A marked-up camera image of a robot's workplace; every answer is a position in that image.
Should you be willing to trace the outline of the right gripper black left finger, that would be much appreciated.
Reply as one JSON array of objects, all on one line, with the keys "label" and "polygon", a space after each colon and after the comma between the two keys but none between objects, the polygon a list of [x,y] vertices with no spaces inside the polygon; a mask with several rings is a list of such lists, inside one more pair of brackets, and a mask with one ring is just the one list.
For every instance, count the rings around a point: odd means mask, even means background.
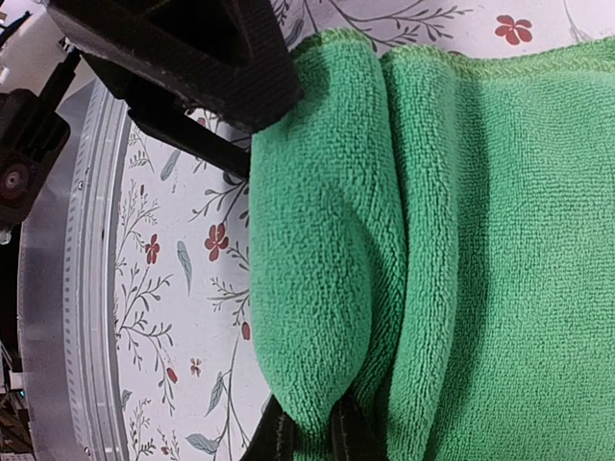
[{"label": "right gripper black left finger", "polygon": [[265,406],[255,434],[243,454],[243,461],[292,461],[296,425],[274,396]]}]

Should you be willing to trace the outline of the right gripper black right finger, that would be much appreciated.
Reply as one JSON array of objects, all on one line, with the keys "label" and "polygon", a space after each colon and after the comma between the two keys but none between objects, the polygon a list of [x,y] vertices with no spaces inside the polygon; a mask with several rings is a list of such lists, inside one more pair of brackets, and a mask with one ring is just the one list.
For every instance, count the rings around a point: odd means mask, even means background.
[{"label": "right gripper black right finger", "polygon": [[385,461],[377,442],[353,396],[344,396],[331,412],[332,457],[335,461]]}]

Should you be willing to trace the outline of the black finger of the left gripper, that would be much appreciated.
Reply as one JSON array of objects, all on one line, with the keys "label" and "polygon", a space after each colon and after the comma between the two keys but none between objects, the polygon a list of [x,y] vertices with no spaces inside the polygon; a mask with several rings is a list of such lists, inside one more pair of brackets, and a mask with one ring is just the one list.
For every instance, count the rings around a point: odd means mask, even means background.
[{"label": "black finger of the left gripper", "polygon": [[175,96],[146,92],[126,100],[128,115],[147,135],[237,177],[248,179],[250,155],[185,114]]},{"label": "black finger of the left gripper", "polygon": [[303,97],[268,1],[48,1],[111,94],[207,109],[257,133]]}]

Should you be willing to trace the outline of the green microfibre towel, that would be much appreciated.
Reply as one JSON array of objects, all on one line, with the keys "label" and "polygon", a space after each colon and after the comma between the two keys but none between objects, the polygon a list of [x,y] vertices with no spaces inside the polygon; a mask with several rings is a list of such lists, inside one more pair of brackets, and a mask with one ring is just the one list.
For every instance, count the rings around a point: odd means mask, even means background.
[{"label": "green microfibre towel", "polygon": [[334,460],[353,396],[386,460],[614,456],[614,41],[291,55],[305,92],[254,136],[252,333]]}]

